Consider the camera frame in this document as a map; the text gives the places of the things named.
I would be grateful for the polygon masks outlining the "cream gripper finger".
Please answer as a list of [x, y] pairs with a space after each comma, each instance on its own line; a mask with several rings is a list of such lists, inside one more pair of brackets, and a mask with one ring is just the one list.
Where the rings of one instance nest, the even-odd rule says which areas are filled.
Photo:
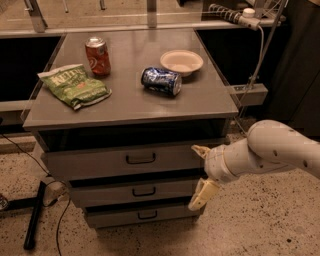
[[211, 151], [210, 148], [206, 146], [199, 146], [199, 145], [192, 145], [191, 149], [202, 159], [205, 159], [209, 154], [209, 152]]
[[212, 179], [200, 178], [188, 208], [191, 211], [200, 210], [218, 191], [219, 186]]

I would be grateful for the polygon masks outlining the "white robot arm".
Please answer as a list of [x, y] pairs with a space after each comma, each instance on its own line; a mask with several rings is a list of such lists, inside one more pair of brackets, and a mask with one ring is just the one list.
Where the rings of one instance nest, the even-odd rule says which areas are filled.
[[191, 211], [200, 210], [218, 192], [220, 184], [246, 174], [266, 174], [302, 169], [320, 178], [320, 143], [274, 120], [253, 124], [247, 137], [215, 148], [193, 145], [204, 160], [208, 178], [200, 178], [189, 202]]

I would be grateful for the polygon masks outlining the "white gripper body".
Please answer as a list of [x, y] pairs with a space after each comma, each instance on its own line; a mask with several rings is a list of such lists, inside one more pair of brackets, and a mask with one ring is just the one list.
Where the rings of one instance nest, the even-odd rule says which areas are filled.
[[227, 167], [224, 159], [225, 145], [212, 148], [204, 160], [204, 170], [208, 177], [220, 184], [226, 184], [238, 179]]

